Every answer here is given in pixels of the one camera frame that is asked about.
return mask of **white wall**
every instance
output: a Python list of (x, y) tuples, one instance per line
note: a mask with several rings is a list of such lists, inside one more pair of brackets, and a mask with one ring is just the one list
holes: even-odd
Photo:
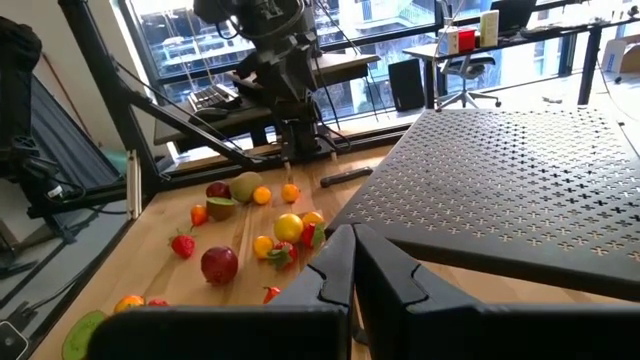
[[(107, 48), (124, 66), (140, 75), (136, 69), (141, 67), (134, 63), (132, 51), (127, 45), (130, 39), (125, 39), (112, 4), (109, 0), (89, 0), (89, 6)], [(58, 6), (58, 1), (2, 0), (0, 1), (0, 14), (13, 21), (31, 26), (38, 34), (43, 43), (43, 52), (49, 57), (51, 65), (69, 93), (69, 97), (78, 109), (78, 113), (94, 141), (101, 143), (107, 149), (123, 150), (120, 137), (64, 14)], [(43, 65), (40, 64), (36, 74), (40, 76), (43, 72)], [(63, 98), (59, 86), (55, 84), (55, 80), (50, 74), (43, 75), (41, 81), (56, 95), (57, 99)], [(144, 91), (142, 86), (133, 82), (129, 83), (134, 89)], [(155, 155), (168, 154), (166, 146), (153, 146), (154, 119), (139, 111), (136, 112), (136, 115), (138, 115), (138, 121), (153, 153)]]

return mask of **strawberry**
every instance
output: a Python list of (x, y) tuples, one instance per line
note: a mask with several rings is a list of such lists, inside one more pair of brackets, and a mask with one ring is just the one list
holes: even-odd
[(273, 300), (274, 297), (280, 295), (280, 289), (277, 287), (264, 287), (267, 289), (267, 295), (265, 295), (264, 300), (262, 300), (263, 304), (267, 304), (269, 301)]
[(311, 223), (305, 226), (300, 235), (303, 244), (310, 248), (316, 248), (326, 240), (324, 236), (324, 226), (322, 224)]
[(298, 250), (295, 246), (291, 245), (291, 243), (283, 241), (274, 246), (273, 250), (269, 251), (267, 259), (277, 270), (282, 270), (289, 267), (298, 259)]
[(169, 303), (164, 301), (164, 300), (160, 300), (160, 299), (153, 299), (151, 301), (149, 301), (147, 303), (148, 306), (169, 306)]
[(193, 255), (196, 242), (189, 234), (178, 234), (171, 239), (171, 249), (183, 259), (188, 259)]

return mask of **black speaker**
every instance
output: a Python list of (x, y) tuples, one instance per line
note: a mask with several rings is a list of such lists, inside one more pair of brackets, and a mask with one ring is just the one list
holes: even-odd
[(424, 91), (420, 80), (420, 60), (411, 59), (389, 65), (389, 82), (396, 111), (424, 106)]

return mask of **plastic fruit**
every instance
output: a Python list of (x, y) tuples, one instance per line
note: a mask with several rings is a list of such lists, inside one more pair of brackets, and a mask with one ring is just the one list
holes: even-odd
[(311, 223), (306, 225), (302, 235), (300, 235), (300, 242), (311, 249), (319, 247), (325, 240), (323, 224)]
[(265, 186), (258, 186), (253, 190), (253, 201), (258, 205), (264, 205), (271, 200), (271, 190)]
[(102, 311), (92, 311), (78, 320), (64, 339), (62, 358), (64, 360), (86, 359), (91, 335), (106, 319), (107, 314)]
[(293, 184), (286, 184), (282, 187), (282, 200), (294, 203), (300, 197), (300, 189)]
[(223, 197), (231, 199), (231, 190), (229, 185), (224, 181), (214, 181), (211, 185), (207, 186), (207, 197)]
[(273, 240), (268, 236), (258, 236), (253, 241), (253, 252), (256, 253), (258, 259), (266, 259), (269, 251), (273, 250)]
[(208, 198), (207, 214), (216, 221), (223, 221), (236, 212), (236, 203), (227, 198)]
[(225, 285), (238, 273), (238, 257), (227, 246), (213, 247), (202, 255), (200, 270), (209, 284)]
[(193, 236), (181, 233), (171, 238), (170, 245), (171, 250), (183, 259), (190, 258), (196, 248), (196, 242), (193, 240)]
[(295, 214), (280, 215), (273, 225), (273, 233), (279, 241), (286, 241), (292, 244), (300, 240), (300, 234), (304, 229), (302, 220)]
[(304, 223), (304, 226), (309, 224), (324, 224), (324, 218), (319, 213), (311, 211), (304, 214), (302, 222)]
[(277, 270), (289, 268), (296, 260), (298, 260), (298, 250), (288, 242), (283, 241), (278, 243), (273, 250), (269, 252), (269, 262), (274, 265)]
[(263, 304), (269, 303), (269, 301), (273, 300), (274, 297), (280, 295), (280, 289), (277, 287), (264, 287), (267, 290), (267, 295), (265, 295), (264, 300), (262, 300)]
[(113, 312), (119, 313), (133, 307), (144, 306), (145, 304), (146, 303), (142, 296), (129, 295), (129, 296), (123, 297), (122, 300), (120, 300), (118, 304), (116, 304), (116, 307), (113, 308)]
[(241, 203), (251, 201), (253, 190), (262, 185), (262, 176), (253, 171), (238, 175), (229, 183), (231, 196)]
[(209, 220), (207, 215), (207, 208), (202, 205), (196, 205), (191, 208), (191, 226), (200, 226)]

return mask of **orange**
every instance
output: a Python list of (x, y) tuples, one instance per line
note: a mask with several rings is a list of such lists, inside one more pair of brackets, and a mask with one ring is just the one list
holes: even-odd
[(317, 212), (311, 211), (304, 214), (304, 216), (302, 217), (302, 222), (304, 223), (304, 226), (307, 226), (309, 224), (324, 224), (324, 218)]
[(253, 190), (253, 201), (258, 205), (264, 205), (271, 200), (271, 190), (265, 186), (258, 186)]
[(145, 305), (145, 301), (144, 301), (144, 298), (142, 296), (129, 295), (129, 296), (123, 297), (122, 300), (120, 300), (120, 302), (118, 302), (118, 304), (116, 304), (116, 307), (113, 308), (113, 312), (114, 313), (119, 313), (121, 311), (125, 311), (127, 309), (132, 308), (132, 307), (144, 306), (144, 305)]
[(253, 252), (258, 259), (266, 259), (271, 250), (273, 250), (273, 240), (270, 237), (258, 236), (253, 240)]
[(294, 203), (300, 196), (300, 189), (293, 184), (286, 184), (282, 187), (282, 199), (288, 203)]

